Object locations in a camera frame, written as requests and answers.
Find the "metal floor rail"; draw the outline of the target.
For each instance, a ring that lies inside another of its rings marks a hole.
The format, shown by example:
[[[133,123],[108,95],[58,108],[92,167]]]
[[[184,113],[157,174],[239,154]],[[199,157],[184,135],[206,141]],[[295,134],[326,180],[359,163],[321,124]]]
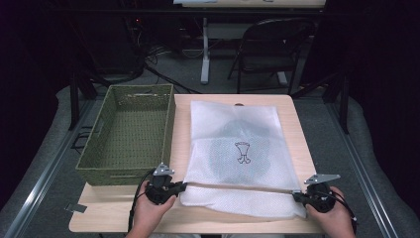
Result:
[[[0,238],[21,238],[50,189],[64,155],[76,138],[94,100],[81,103],[79,119],[72,130],[70,105],[60,102],[52,124],[20,183],[0,211]]]
[[[358,183],[364,193],[367,200],[369,209],[378,225],[378,228],[383,238],[399,238],[388,213],[385,210],[382,200],[378,196],[376,189],[368,175],[368,171],[362,161],[362,158],[354,145],[351,135],[346,133],[342,128],[339,120],[339,111],[336,106],[332,103],[325,104],[330,117],[333,120],[333,124],[338,130],[340,138],[344,141],[346,148],[350,154],[350,165],[356,175]]]

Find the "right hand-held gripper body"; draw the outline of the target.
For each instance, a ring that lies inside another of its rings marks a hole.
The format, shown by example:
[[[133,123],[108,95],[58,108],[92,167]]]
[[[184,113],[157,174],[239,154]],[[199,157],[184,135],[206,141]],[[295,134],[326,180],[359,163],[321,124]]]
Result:
[[[316,174],[304,182],[307,184],[306,195],[308,196],[308,203],[318,212],[326,213],[334,207],[336,198],[328,182],[340,177],[340,175]]]

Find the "person's left hand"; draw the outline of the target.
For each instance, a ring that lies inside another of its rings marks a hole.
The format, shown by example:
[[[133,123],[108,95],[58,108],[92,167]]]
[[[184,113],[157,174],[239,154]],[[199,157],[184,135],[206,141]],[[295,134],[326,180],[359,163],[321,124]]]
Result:
[[[173,207],[176,201],[176,196],[172,195],[164,204],[154,204],[149,201],[145,195],[147,184],[148,183],[144,181],[141,185],[141,195],[136,202],[134,224],[132,229],[154,231],[164,214]]]

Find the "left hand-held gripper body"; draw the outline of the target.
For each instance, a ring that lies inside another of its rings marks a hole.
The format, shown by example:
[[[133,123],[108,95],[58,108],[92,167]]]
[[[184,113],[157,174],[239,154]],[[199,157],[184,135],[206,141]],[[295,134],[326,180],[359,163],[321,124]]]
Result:
[[[164,204],[170,198],[169,187],[171,185],[174,170],[161,163],[157,166],[147,184],[146,196],[154,204]]]

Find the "white mesh laundry bag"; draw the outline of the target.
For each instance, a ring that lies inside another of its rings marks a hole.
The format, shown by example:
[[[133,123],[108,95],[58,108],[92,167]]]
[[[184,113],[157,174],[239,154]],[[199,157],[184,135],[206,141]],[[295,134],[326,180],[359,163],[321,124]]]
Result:
[[[264,218],[304,217],[305,208],[291,193],[300,189],[274,106],[235,106],[193,101],[191,109],[190,160],[180,201],[185,206]],[[281,151],[283,169],[265,176],[221,179],[210,170],[210,140],[227,123],[245,120],[270,129]]]

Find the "green woven basket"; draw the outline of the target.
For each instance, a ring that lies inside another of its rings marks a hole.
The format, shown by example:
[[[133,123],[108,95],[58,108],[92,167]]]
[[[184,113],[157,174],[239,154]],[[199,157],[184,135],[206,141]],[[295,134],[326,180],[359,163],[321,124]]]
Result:
[[[76,170],[92,186],[132,185],[167,165],[175,108],[170,84],[110,86]]]

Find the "white background desk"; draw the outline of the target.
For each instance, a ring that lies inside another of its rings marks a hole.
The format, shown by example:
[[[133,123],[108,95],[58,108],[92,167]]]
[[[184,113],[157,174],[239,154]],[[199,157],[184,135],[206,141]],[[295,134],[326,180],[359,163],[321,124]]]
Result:
[[[173,4],[180,4],[187,8],[223,8],[223,9],[315,9],[322,10],[327,0],[173,0]],[[208,84],[210,58],[208,19],[203,17],[203,64],[201,83]]]

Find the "person's right hand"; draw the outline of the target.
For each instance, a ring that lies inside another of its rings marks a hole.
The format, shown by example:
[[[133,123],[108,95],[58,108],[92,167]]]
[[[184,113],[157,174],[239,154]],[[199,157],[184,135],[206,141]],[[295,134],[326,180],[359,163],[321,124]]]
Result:
[[[334,207],[327,213],[318,212],[310,204],[306,204],[305,208],[309,216],[320,225],[326,234],[338,232],[353,232],[355,234],[351,215],[348,209],[340,202],[336,202]]]

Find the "black equipment cabinet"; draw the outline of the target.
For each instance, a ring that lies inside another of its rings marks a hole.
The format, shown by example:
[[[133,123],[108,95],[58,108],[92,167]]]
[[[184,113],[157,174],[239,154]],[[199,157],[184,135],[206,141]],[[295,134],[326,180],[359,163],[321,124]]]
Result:
[[[70,3],[79,10],[120,10],[129,7],[132,0],[71,0]],[[144,72],[136,50],[137,35],[130,21],[127,17],[99,13],[76,16],[81,37],[101,74],[137,77]]]

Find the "black folding chair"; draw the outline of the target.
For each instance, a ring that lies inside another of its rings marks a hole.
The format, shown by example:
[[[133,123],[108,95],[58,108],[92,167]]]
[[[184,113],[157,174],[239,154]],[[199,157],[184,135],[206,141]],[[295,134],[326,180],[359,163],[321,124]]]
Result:
[[[231,77],[235,66],[238,67],[237,92],[241,92],[243,74],[289,71],[290,94],[301,47],[315,30],[315,23],[306,18],[267,19],[247,28],[228,74]]]

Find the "grey tape piece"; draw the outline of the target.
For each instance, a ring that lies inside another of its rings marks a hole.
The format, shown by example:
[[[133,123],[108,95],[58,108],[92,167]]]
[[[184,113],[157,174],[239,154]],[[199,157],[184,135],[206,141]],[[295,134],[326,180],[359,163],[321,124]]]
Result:
[[[84,213],[87,207],[78,203],[69,203],[64,209],[69,212]]]

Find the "black metal stand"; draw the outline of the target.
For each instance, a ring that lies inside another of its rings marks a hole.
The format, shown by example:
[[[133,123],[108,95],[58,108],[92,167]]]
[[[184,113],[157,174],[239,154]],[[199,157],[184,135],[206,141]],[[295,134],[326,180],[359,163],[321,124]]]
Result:
[[[315,90],[321,85],[327,85],[327,89],[322,95],[325,103],[334,103],[337,97],[340,97],[339,107],[339,125],[345,134],[349,133],[348,129],[348,108],[350,97],[350,79],[345,72],[333,72],[332,74],[304,86],[302,89],[291,94],[293,99],[302,97],[309,92]]]
[[[109,87],[111,82],[102,76],[93,73],[87,69],[76,70],[69,80],[70,88],[70,108],[71,108],[71,123],[69,129],[72,130],[79,121],[79,96],[81,92],[88,100],[93,100],[98,93],[94,87],[94,83],[99,83],[103,86]]]

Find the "black garment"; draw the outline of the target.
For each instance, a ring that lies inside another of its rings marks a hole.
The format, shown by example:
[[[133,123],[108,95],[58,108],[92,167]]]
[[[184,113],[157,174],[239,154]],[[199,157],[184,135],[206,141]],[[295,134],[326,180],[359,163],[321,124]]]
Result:
[[[209,170],[220,179],[265,176],[283,169],[270,129],[245,120],[224,125],[210,140]]]

